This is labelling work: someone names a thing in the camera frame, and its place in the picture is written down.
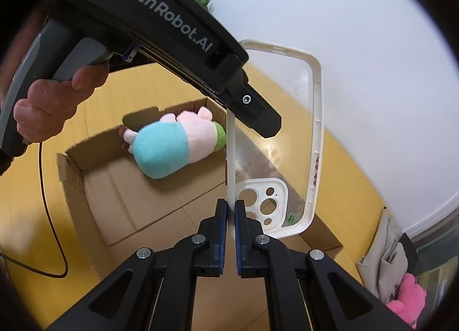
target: metal rivet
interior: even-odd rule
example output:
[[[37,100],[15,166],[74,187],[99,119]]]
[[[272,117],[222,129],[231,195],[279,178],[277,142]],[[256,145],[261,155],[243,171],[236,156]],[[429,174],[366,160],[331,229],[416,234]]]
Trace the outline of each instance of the metal rivet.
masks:
[[[309,252],[309,255],[313,260],[321,260],[324,258],[324,253],[320,249],[313,249]]]
[[[242,103],[245,105],[248,105],[250,102],[252,102],[252,97],[249,94],[242,97]]]
[[[138,258],[148,258],[151,255],[151,250],[150,248],[140,248],[136,254]]]
[[[191,237],[191,241],[195,244],[203,243],[206,240],[206,236],[203,234],[194,234]]]
[[[266,244],[266,243],[269,243],[269,236],[264,235],[264,234],[257,235],[256,238],[255,238],[255,241],[256,241],[258,244]]]

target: plush toy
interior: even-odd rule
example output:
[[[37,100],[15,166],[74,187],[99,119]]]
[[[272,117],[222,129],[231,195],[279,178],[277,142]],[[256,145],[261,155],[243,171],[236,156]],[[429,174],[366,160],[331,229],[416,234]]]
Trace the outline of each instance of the plush toy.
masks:
[[[425,306],[427,293],[416,284],[416,278],[410,273],[403,276],[398,290],[397,300],[392,300],[387,307],[412,328],[416,328],[416,321]]]
[[[129,143],[140,169],[157,180],[185,165],[199,161],[226,144],[226,133],[212,113],[201,107],[198,113],[183,111],[177,117],[167,113],[159,121],[135,132],[121,127],[120,135]]]

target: wire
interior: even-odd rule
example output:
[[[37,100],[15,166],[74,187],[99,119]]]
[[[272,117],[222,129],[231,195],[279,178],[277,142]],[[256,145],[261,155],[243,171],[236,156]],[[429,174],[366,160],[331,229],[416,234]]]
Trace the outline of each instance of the wire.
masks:
[[[7,255],[4,255],[3,253],[0,252],[0,257],[3,257],[5,260],[8,260],[12,262],[13,264],[19,265],[23,267],[24,269],[27,269],[29,271],[33,271],[36,274],[44,275],[45,277],[50,277],[50,278],[65,278],[68,274],[68,262],[67,258],[65,257],[64,250],[62,249],[61,242],[59,242],[59,238],[57,237],[56,230],[54,229],[53,222],[51,221],[51,216],[50,212],[48,211],[48,205],[46,204],[46,197],[44,195],[44,186],[43,186],[43,170],[41,166],[41,152],[42,152],[42,146],[43,143],[40,142],[40,145],[38,147],[38,168],[40,170],[40,186],[41,186],[41,197],[43,198],[43,205],[44,205],[44,210],[46,212],[46,216],[48,217],[48,221],[50,223],[51,230],[53,231],[54,239],[56,239],[56,243],[59,246],[59,251],[61,251],[62,258],[64,260],[65,264],[65,270],[62,274],[53,274],[53,273],[47,273],[45,271],[41,271],[35,268],[32,268],[31,266],[28,266],[26,264],[23,264],[22,262],[19,262],[18,260],[15,260]]]

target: cardboard box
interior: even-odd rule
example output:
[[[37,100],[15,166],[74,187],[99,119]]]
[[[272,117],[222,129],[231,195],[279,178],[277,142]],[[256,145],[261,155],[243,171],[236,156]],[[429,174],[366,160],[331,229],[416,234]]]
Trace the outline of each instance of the cardboard box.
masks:
[[[139,130],[165,113],[197,112],[201,106],[226,127],[225,112],[207,98],[162,112],[157,107],[134,112],[123,123]],[[162,180],[152,180],[121,149],[122,144],[118,128],[113,128],[57,157],[77,234],[101,279],[140,247],[160,251],[194,234],[200,221],[214,214],[217,199],[226,198],[224,149]],[[297,251],[320,248],[332,257],[342,248],[317,216],[305,232],[282,241]],[[198,278],[193,330],[263,330],[257,324],[266,323],[266,309],[263,279],[237,276],[235,244],[227,239],[223,276]]]

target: blue and pink plush toy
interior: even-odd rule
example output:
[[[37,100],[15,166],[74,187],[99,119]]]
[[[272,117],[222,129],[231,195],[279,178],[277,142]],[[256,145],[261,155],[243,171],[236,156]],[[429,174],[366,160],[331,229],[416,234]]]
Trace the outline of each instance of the blue and pink plush toy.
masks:
[[[129,144],[140,169],[157,180],[185,165],[199,161],[226,145],[223,127],[212,121],[212,113],[201,107],[198,113],[173,113],[135,132],[121,127],[120,135]]]

